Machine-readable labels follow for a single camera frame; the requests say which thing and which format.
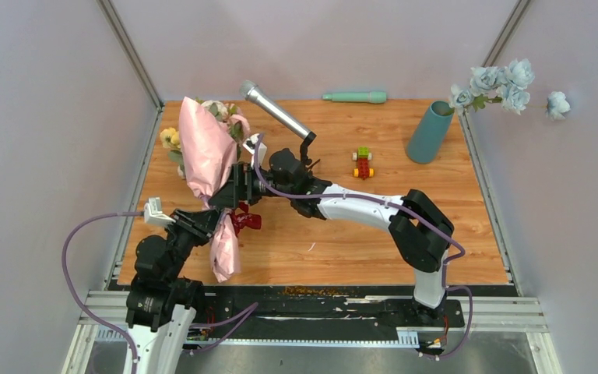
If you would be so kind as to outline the dark red printed ribbon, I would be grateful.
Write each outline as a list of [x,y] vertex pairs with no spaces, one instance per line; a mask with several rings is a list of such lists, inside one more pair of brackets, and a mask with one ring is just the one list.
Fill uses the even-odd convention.
[[238,237],[240,232],[245,228],[252,230],[262,229],[262,217],[259,214],[254,214],[249,211],[250,206],[245,202],[239,204],[229,212],[230,221],[234,228],[235,236]]

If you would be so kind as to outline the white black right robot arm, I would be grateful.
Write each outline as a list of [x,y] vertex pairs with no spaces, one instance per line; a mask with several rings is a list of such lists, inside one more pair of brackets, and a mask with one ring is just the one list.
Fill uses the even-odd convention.
[[445,314],[445,260],[454,226],[425,193],[411,189],[404,196],[380,196],[346,189],[315,177],[285,148],[272,154],[267,170],[254,163],[235,164],[209,204],[236,208],[264,196],[289,199],[304,217],[353,221],[389,233],[414,271],[417,321],[430,326]]

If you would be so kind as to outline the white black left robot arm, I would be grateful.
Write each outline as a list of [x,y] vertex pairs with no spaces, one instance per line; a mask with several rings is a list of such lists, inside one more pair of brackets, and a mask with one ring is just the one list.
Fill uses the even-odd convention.
[[135,276],[125,304],[124,335],[131,347],[124,371],[173,373],[190,324],[206,315],[208,304],[202,282],[180,272],[192,250],[211,241],[222,213],[176,209],[166,215],[150,201],[142,216],[166,234],[150,235],[136,246]]

